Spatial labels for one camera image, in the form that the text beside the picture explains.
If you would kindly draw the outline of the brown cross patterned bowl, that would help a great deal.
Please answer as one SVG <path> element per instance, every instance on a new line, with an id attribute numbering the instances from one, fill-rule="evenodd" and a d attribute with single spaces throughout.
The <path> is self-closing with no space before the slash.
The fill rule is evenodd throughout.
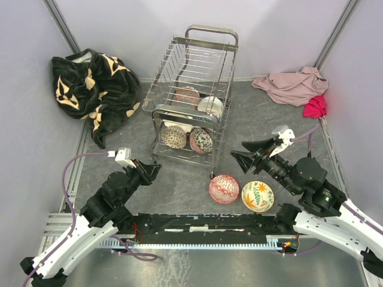
<path id="1" fill-rule="evenodd" d="M 182 149 L 186 146 L 186 132 L 178 126 L 169 126 L 160 133 L 161 141 L 170 148 Z"/>

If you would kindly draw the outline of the red diamond patterned bowl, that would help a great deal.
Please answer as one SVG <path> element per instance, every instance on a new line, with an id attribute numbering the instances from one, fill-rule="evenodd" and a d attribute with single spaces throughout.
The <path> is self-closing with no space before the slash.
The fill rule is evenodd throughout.
<path id="1" fill-rule="evenodd" d="M 237 180 L 226 174 L 218 175 L 211 179 L 208 185 L 209 195 L 220 204 L 233 203 L 239 196 Z"/>

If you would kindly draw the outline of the blue triangle patterned bowl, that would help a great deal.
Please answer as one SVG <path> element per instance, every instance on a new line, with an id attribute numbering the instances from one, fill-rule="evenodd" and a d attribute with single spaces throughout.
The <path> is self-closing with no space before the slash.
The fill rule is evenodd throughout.
<path id="1" fill-rule="evenodd" d="M 221 123 L 220 119 L 212 120 L 212 119 L 200 118 L 200 117 L 193 117 L 193 119 L 198 120 L 198 121 L 203 121 L 203 122 L 216 122 L 218 125 L 220 125 L 220 123 Z"/>

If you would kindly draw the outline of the black leaf patterned bowl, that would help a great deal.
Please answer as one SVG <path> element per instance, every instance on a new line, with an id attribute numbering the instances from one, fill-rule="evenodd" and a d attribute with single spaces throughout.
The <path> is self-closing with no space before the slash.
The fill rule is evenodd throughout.
<path id="1" fill-rule="evenodd" d="M 212 132 L 208 129 L 201 127 L 193 128 L 190 132 L 189 141 L 192 150 L 200 154 L 206 154 L 212 151 Z"/>

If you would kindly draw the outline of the white scalloped bowl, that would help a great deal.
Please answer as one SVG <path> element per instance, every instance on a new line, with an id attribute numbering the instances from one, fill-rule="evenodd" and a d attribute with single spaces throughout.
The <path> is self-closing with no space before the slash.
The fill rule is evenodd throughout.
<path id="1" fill-rule="evenodd" d="M 163 120 L 163 123 L 164 123 L 165 127 L 177 126 L 181 129 L 183 129 L 185 133 L 190 133 L 193 129 L 193 126 L 190 124 L 179 123 L 176 121 Z"/>

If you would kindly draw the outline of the plain white bowl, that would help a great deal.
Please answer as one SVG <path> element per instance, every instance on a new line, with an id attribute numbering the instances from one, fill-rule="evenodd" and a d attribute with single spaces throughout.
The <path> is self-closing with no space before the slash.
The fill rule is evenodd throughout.
<path id="1" fill-rule="evenodd" d="M 197 106 L 198 111 L 215 115 L 219 120 L 222 117 L 224 106 L 217 96 L 204 97 Z"/>

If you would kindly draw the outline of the stainless steel dish rack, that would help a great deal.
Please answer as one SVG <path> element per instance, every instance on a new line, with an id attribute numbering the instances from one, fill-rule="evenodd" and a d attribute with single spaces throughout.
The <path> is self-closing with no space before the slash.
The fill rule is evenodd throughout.
<path id="1" fill-rule="evenodd" d="M 153 160 L 206 166 L 215 176 L 238 44 L 234 30 L 204 25 L 171 39 L 142 107 L 154 126 Z"/>

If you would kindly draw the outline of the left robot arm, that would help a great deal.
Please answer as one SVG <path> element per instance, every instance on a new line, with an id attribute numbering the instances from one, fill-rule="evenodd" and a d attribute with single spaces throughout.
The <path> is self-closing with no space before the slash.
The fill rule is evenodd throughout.
<path id="1" fill-rule="evenodd" d="M 136 220 L 125 204 L 139 187 L 151 185 L 162 167 L 139 160 L 132 163 L 108 176 L 48 249 L 21 261 L 27 275 L 24 286 L 63 286 L 75 266 L 104 239 L 132 228 Z"/>

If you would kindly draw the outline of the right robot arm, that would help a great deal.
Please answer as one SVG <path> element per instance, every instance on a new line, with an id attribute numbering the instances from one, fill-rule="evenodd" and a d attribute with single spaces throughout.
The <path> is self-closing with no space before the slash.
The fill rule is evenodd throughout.
<path id="1" fill-rule="evenodd" d="M 327 180 L 327 170 L 307 155 L 294 165 L 274 154 L 279 140 L 243 142 L 245 151 L 230 152 L 244 173 L 270 175 L 298 205 L 284 203 L 275 216 L 282 234 L 312 236 L 350 254 L 373 275 L 382 277 L 382 226 L 362 212 L 346 194 Z"/>

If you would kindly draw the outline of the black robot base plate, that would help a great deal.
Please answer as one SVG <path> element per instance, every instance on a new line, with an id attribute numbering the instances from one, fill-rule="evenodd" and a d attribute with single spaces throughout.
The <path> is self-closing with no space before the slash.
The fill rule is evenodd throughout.
<path id="1" fill-rule="evenodd" d="M 283 231 L 270 215 L 256 213 L 245 214 L 209 214 L 176 215 L 148 214 L 134 215 L 130 225 L 125 226 L 118 235 L 133 236 L 136 241 L 144 235 L 181 232 L 224 232 L 250 231 L 256 234 L 296 235 L 293 230 Z"/>

